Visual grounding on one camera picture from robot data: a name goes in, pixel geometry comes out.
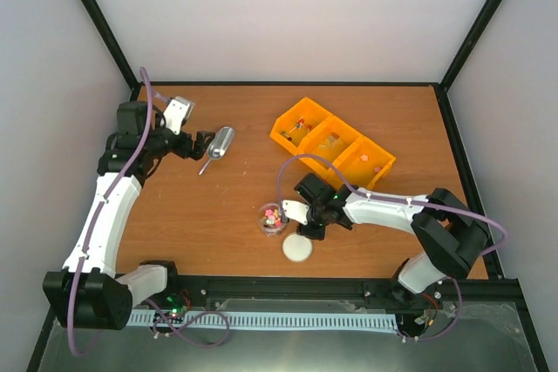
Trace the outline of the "silver metal scoop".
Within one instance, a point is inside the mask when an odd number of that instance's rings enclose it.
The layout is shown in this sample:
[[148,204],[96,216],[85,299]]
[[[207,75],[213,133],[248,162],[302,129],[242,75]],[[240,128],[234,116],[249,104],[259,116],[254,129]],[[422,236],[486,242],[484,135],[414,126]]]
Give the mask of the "silver metal scoop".
[[227,152],[235,137],[235,129],[230,126],[223,126],[216,134],[214,139],[210,142],[207,148],[208,159],[199,170],[198,174],[202,175],[209,164],[215,160],[221,159]]

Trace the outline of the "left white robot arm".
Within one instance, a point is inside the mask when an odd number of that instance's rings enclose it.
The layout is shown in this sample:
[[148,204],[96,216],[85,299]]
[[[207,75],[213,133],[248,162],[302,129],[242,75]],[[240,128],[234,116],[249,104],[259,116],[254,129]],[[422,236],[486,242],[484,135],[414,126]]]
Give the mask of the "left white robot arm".
[[168,305],[180,298],[174,262],[148,260],[117,276],[116,261],[133,205],[162,159],[172,153],[199,160],[214,139],[214,132],[182,130],[193,109],[193,102],[180,97],[171,98],[165,110],[143,101],[119,106],[118,129],[99,159],[82,233],[62,269],[44,277],[44,293],[62,326],[121,330],[144,300],[153,296]]

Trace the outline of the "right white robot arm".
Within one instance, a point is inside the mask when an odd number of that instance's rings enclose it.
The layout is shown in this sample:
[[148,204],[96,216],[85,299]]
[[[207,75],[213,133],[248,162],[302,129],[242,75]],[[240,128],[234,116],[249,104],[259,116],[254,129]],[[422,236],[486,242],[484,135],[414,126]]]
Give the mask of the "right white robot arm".
[[354,185],[336,189],[310,173],[295,191],[303,200],[283,200],[283,217],[296,221],[297,233],[309,240],[323,240],[329,225],[351,230],[364,224],[417,238],[422,252],[405,260],[391,279],[391,298],[402,307],[438,281],[466,279],[487,247],[487,223],[444,188],[404,197]]

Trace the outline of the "orange three-compartment bin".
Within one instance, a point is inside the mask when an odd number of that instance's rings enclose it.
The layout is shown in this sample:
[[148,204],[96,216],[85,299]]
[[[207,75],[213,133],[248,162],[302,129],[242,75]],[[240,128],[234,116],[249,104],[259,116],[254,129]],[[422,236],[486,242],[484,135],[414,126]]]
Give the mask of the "orange three-compartment bin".
[[[314,100],[302,98],[278,117],[270,138],[335,188],[342,185],[338,169],[353,185],[369,190],[386,177],[396,157]],[[320,161],[307,156],[313,154]]]

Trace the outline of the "white round lid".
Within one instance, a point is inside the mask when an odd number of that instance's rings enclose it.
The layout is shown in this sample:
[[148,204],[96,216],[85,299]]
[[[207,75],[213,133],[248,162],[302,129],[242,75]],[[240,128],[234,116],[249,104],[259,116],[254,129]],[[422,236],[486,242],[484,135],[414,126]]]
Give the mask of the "white round lid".
[[291,233],[282,242],[284,256],[292,262],[304,262],[312,254],[313,245],[310,239]]

